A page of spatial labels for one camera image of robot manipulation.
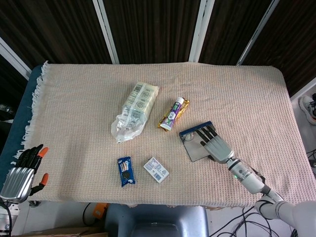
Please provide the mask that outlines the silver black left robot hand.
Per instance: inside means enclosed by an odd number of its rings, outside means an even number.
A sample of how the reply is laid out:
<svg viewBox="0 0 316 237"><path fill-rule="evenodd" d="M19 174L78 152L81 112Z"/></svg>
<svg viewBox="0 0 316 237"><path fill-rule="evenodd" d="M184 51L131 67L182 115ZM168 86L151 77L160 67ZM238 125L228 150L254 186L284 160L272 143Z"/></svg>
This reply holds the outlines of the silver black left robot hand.
<svg viewBox="0 0 316 237"><path fill-rule="evenodd" d="M49 174L45 173L37 186L33 186L35 175L49 148L40 144L22 152L16 165L9 171L0 199L6 203L23 203L29 196L41 191L47 184Z"/></svg>

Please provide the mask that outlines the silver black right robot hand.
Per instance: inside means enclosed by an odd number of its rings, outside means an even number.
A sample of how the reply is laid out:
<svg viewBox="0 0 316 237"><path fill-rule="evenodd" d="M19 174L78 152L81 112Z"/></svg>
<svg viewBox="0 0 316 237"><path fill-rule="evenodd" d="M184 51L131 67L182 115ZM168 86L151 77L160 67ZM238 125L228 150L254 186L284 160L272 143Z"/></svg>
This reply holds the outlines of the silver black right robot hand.
<svg viewBox="0 0 316 237"><path fill-rule="evenodd" d="M215 162L225 164L229 159L234 158L235 153L232 148L211 126L201 127L196 133L202 139L201 145Z"/></svg>

